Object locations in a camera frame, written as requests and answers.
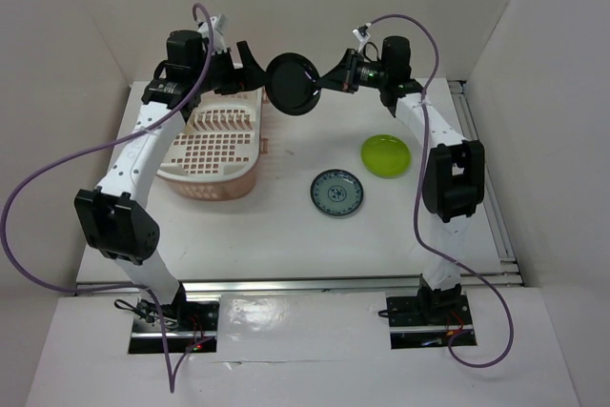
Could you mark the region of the black plate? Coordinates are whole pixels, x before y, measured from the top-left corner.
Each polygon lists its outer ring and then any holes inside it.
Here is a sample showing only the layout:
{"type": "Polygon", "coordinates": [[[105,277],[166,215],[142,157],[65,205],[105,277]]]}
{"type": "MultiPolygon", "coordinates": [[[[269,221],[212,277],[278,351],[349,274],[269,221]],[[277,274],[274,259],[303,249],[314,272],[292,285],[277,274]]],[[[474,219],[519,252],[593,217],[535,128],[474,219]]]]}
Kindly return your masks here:
{"type": "Polygon", "coordinates": [[[320,98],[316,85],[319,73],[305,56],[285,52],[274,58],[266,69],[265,92],[272,105],[290,116],[300,116],[314,109],[320,98]]]}

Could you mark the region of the green plate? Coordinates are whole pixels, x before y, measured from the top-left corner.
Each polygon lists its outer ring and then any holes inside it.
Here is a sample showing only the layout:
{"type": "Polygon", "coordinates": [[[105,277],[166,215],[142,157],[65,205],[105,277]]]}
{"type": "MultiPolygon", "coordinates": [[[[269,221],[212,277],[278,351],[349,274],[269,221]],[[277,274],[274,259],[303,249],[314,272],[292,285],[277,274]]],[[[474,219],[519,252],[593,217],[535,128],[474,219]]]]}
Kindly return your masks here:
{"type": "Polygon", "coordinates": [[[360,158],[365,169],[382,178],[396,178],[410,168],[412,154],[400,138],[390,134],[376,134],[360,147],[360,158]]]}

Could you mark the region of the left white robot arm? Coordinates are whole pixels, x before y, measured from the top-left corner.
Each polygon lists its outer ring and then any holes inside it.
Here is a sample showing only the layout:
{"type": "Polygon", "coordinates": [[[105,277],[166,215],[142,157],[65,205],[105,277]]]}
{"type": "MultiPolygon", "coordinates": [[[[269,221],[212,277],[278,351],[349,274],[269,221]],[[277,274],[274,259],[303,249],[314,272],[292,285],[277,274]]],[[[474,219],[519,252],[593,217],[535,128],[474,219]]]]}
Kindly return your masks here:
{"type": "Polygon", "coordinates": [[[77,193],[74,207],[88,245],[142,286],[142,299],[154,309],[155,320],[175,330],[196,307],[157,249],[161,232],[147,211],[154,177],[202,94],[255,91],[266,75],[247,42],[238,42],[236,64],[217,32],[174,31],[166,50],[124,148],[94,189],[77,193]]]}

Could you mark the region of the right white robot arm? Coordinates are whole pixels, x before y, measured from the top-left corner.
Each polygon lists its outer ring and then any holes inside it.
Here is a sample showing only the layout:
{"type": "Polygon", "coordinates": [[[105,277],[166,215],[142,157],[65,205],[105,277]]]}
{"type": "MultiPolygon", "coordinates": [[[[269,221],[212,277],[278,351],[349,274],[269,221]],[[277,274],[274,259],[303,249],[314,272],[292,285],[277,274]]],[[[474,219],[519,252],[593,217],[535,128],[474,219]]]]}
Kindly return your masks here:
{"type": "Polygon", "coordinates": [[[460,301],[463,239],[484,197],[485,150],[455,131],[429,101],[427,88],[412,77],[407,38],[385,38],[375,61],[366,54],[369,43],[369,36],[361,35],[358,48],[346,50],[317,86],[348,93],[378,90],[382,104],[421,145],[414,210],[431,215],[431,232],[441,245],[435,248],[415,234],[433,256],[420,277],[416,311],[427,323],[443,323],[460,301]]]}

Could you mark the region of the white pink dish rack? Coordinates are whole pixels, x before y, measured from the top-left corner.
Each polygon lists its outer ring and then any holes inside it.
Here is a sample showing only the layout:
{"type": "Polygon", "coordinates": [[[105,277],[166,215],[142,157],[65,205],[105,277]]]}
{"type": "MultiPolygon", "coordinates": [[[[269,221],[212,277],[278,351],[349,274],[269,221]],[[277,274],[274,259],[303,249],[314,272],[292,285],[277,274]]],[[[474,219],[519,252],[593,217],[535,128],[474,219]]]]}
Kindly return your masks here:
{"type": "Polygon", "coordinates": [[[175,193],[203,201],[235,200],[255,185],[266,93],[208,92],[168,149],[156,176],[175,193]]]}

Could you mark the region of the blue white patterned plate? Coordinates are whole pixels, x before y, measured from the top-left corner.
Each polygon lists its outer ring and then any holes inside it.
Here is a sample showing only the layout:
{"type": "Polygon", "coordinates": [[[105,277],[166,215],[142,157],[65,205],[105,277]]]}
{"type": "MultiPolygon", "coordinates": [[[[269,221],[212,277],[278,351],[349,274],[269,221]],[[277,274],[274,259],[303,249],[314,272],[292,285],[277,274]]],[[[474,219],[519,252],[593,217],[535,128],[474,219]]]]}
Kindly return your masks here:
{"type": "Polygon", "coordinates": [[[360,180],[342,169],[319,173],[311,183],[309,194],[321,213],[334,218],[352,216],[364,202],[364,188],[360,180]]]}

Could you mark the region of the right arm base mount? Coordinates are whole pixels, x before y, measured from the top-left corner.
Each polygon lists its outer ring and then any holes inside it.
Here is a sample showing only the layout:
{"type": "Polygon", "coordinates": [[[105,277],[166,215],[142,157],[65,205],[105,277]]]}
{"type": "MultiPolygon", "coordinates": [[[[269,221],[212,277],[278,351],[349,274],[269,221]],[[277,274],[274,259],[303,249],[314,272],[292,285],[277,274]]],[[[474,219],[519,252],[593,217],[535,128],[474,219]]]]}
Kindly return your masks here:
{"type": "Polygon", "coordinates": [[[389,296],[386,308],[377,312],[389,325],[393,350],[477,346],[477,337],[466,295],[462,295],[451,311],[426,317],[414,296],[389,296]]]}

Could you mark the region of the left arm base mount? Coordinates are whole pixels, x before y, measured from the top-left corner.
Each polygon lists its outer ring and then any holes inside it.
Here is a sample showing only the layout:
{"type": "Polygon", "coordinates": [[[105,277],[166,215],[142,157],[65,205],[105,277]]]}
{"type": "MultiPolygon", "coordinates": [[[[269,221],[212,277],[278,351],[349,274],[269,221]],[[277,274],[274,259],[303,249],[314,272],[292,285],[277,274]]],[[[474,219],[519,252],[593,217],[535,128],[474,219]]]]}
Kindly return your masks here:
{"type": "MultiPolygon", "coordinates": [[[[128,354],[161,355],[161,319],[156,309],[143,300],[131,304],[124,299],[116,299],[113,305],[117,310],[132,314],[128,354]]],[[[164,315],[169,353],[182,354],[189,348],[194,354],[215,353],[219,307],[218,300],[195,302],[182,317],[164,315]]]]}

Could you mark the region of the aluminium rail frame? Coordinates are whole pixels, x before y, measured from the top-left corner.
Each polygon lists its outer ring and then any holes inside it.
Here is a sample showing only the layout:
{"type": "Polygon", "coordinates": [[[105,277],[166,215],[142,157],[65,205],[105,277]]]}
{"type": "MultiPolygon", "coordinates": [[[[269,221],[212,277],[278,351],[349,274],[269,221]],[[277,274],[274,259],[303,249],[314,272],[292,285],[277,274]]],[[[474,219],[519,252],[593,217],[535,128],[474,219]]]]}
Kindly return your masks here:
{"type": "Polygon", "coordinates": [[[417,172],[395,179],[369,173],[361,143],[381,132],[416,140],[369,90],[329,94],[310,114],[289,117],[263,108],[267,150],[254,189],[222,202],[190,200],[155,179],[148,202],[161,230],[159,251],[169,271],[191,291],[273,291],[415,286],[433,249],[433,219],[423,214],[419,245],[412,222],[417,172]],[[353,173],[364,188],[360,209],[331,218],[313,205],[320,172],[353,173]]]}

